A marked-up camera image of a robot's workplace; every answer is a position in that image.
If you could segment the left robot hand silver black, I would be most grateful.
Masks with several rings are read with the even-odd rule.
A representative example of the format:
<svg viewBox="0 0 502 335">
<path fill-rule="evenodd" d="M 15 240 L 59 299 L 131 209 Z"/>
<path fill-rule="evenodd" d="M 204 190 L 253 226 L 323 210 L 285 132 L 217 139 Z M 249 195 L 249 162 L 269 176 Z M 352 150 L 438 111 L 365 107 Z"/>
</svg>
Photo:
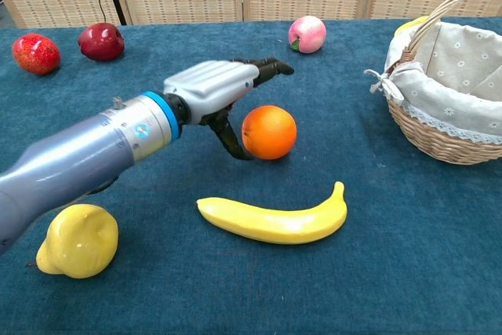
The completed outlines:
<svg viewBox="0 0 502 335">
<path fill-rule="evenodd" d="M 239 143 L 228 120 L 234 103 L 276 75 L 294 69 L 274 57 L 262 60 L 207 60 L 164 80 L 163 96 L 179 126 L 208 126 L 225 150 L 239 160 L 253 157 Z"/>
</svg>

